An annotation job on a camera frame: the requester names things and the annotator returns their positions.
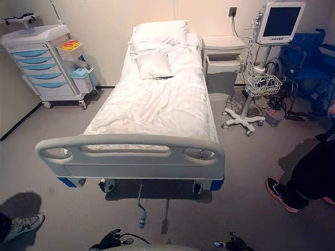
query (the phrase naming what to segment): wall baseboard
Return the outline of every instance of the wall baseboard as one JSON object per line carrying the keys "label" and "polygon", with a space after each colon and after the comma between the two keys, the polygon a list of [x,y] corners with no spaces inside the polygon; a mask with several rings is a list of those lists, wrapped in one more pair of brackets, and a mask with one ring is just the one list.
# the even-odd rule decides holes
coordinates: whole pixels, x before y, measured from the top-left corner
{"label": "wall baseboard", "polygon": [[38,105],[36,105],[30,112],[28,112],[27,115],[25,115],[19,122],[17,122],[5,135],[3,135],[0,138],[0,141],[4,140],[7,138],[16,128],[18,128],[19,125],[23,123],[30,115],[32,115],[40,106],[42,105],[42,102],[40,102]]}
{"label": "wall baseboard", "polygon": [[96,86],[97,89],[114,89],[115,86]]}

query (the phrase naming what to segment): white footboard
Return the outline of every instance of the white footboard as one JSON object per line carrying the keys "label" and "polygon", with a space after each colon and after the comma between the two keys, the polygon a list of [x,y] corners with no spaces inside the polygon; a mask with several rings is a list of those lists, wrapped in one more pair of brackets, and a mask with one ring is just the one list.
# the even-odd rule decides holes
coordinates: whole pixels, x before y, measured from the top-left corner
{"label": "white footboard", "polygon": [[[90,150],[88,145],[163,145],[166,151]],[[66,149],[67,156],[51,149]],[[186,149],[212,154],[195,156]],[[116,179],[211,179],[224,178],[225,153],[212,141],[147,134],[79,135],[39,142],[37,155],[58,177]]]}

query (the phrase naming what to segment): white sneaker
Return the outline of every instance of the white sneaker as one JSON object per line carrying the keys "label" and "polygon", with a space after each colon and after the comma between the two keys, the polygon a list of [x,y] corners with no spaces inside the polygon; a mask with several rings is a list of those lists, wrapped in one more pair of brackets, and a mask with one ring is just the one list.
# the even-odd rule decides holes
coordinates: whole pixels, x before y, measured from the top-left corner
{"label": "white sneaker", "polygon": [[3,242],[9,242],[21,234],[28,233],[38,228],[46,217],[42,214],[36,214],[30,218],[15,218],[12,220],[10,231]]}

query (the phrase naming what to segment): gray floor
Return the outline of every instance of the gray floor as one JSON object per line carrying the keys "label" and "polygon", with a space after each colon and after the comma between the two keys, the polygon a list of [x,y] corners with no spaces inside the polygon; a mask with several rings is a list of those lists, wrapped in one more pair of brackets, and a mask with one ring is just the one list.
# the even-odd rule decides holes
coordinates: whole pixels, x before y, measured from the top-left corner
{"label": "gray floor", "polygon": [[47,218],[36,234],[26,234],[0,249],[88,250],[119,227],[152,243],[201,250],[214,250],[212,241],[227,241],[230,230],[239,231],[256,251],[331,250],[335,208],[313,201],[291,214],[264,188],[267,177],[287,181],[298,160],[316,145],[314,135],[324,131],[318,122],[282,120],[277,128],[256,126],[255,134],[247,137],[239,125],[228,130],[220,127],[228,119],[221,115],[225,103],[213,102],[219,141],[227,156],[225,184],[199,200],[176,195],[179,188],[185,188],[181,184],[161,184],[162,191],[172,191],[172,195],[148,184],[143,191],[148,211],[143,230],[138,228],[141,212],[135,207],[135,185],[120,184],[114,196],[102,193],[96,180],[88,180],[83,188],[65,187],[37,158],[34,147],[43,139],[82,133],[109,92],[91,97],[86,111],[77,106],[41,107],[1,143],[0,198],[11,199],[0,210],[10,216],[40,211]]}

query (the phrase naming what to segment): yellow container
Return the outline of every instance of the yellow container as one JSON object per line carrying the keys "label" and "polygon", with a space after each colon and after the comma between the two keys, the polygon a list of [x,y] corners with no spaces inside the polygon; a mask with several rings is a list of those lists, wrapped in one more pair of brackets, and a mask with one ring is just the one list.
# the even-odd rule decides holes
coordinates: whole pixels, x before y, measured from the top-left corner
{"label": "yellow container", "polygon": [[69,43],[73,44],[75,47],[78,47],[80,45],[78,40],[71,40]]}
{"label": "yellow container", "polygon": [[74,46],[71,43],[65,43],[62,45],[62,49],[67,50],[67,51],[72,51],[76,46]]}

